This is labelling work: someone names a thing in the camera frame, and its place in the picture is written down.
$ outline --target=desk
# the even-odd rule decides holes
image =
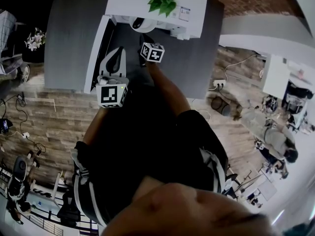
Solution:
[[[91,51],[107,1],[54,0],[45,48],[47,88],[84,89],[86,77],[91,73],[88,72]],[[223,9],[223,4],[208,0],[200,39],[181,41],[158,29],[148,34],[156,42],[162,42],[166,46],[161,67],[186,97],[205,97],[217,54]],[[124,35],[131,33],[131,40],[136,40],[135,43],[138,44],[138,33],[127,27],[117,24],[110,48],[114,47],[115,43],[119,44],[120,41],[114,37],[120,35],[118,32]],[[133,56],[136,51],[127,50],[127,56]]]

